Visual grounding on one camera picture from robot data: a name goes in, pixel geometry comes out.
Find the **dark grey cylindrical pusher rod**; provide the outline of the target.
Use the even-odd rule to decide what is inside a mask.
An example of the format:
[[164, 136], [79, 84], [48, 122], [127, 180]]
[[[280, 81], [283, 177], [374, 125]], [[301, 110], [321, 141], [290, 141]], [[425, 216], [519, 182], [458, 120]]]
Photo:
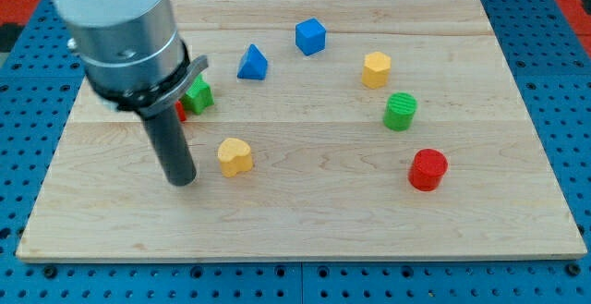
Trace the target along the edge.
[[192, 183], [197, 168], [175, 108], [171, 106], [156, 115], [140, 118], [167, 181], [177, 187]]

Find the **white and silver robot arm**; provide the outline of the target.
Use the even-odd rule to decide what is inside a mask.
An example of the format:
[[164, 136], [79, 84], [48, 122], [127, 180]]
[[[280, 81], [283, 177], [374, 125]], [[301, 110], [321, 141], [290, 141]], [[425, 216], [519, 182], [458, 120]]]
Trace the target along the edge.
[[94, 92], [134, 112], [167, 180], [182, 187], [197, 176], [175, 104], [208, 66], [191, 58], [170, 0], [53, 0]]

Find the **black clamp flange with bracket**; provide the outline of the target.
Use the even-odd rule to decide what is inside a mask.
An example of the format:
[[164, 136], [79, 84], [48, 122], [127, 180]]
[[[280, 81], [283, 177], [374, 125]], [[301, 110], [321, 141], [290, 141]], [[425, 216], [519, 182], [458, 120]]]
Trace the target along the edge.
[[206, 55], [198, 56], [191, 62], [188, 62], [187, 50], [185, 55], [184, 62], [173, 74], [144, 90], [127, 88], [116, 91], [101, 87], [91, 78], [88, 81], [102, 99], [114, 104], [116, 111], [135, 112], [141, 117], [152, 118], [175, 107], [175, 103], [190, 89], [197, 76], [209, 66]]

